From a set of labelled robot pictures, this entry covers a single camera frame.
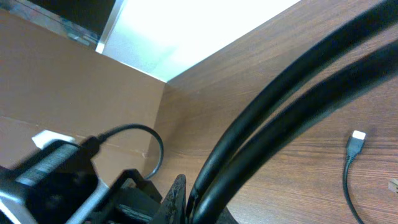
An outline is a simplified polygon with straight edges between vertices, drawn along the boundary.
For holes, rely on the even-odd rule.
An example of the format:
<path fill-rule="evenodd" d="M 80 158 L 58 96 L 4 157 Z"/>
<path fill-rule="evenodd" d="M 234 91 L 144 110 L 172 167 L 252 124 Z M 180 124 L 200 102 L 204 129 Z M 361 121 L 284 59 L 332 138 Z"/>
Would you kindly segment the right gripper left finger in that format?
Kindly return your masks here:
<path fill-rule="evenodd" d="M 164 201 L 149 224 L 182 224 L 186 221 L 186 177 L 175 179 Z"/>

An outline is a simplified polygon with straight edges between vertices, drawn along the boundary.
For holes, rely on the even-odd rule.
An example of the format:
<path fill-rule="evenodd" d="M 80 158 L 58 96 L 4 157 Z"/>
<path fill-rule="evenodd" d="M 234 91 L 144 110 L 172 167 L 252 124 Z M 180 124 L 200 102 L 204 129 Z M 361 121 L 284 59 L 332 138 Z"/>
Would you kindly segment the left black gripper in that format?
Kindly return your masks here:
<path fill-rule="evenodd" d="M 90 223 L 149 223 L 161 201 L 152 181 L 126 169 L 90 213 Z"/>

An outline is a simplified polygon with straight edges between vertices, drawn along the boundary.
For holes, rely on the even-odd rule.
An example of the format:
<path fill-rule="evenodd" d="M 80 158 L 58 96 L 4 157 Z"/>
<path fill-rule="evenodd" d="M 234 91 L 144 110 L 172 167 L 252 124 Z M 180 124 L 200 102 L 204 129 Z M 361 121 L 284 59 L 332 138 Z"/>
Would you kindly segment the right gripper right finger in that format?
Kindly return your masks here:
<path fill-rule="evenodd" d="M 215 224 L 239 224 L 239 223 L 232 216 L 228 208 L 225 207 L 223 211 L 220 213 Z"/>

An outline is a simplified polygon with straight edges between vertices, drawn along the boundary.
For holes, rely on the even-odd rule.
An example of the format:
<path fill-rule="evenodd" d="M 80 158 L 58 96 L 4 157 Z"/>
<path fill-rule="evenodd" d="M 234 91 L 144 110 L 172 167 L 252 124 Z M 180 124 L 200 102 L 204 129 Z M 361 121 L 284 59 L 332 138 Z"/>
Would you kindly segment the black USB cable thick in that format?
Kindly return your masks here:
<path fill-rule="evenodd" d="M 230 124 L 190 192 L 189 223 L 215 223 L 239 189 L 276 153 L 334 111 L 397 76 L 393 41 L 343 67 L 296 100 L 290 97 L 362 42 L 397 23 L 397 2 L 381 1 L 308 49 Z"/>

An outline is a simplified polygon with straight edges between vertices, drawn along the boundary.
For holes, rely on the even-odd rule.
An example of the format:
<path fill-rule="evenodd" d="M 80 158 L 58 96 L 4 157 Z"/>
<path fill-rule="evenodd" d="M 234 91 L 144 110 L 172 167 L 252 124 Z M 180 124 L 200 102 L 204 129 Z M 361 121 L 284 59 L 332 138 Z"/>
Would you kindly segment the black USB cable thin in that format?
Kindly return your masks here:
<path fill-rule="evenodd" d="M 340 223 L 397 223 L 397 133 L 353 131 L 341 175 Z"/>

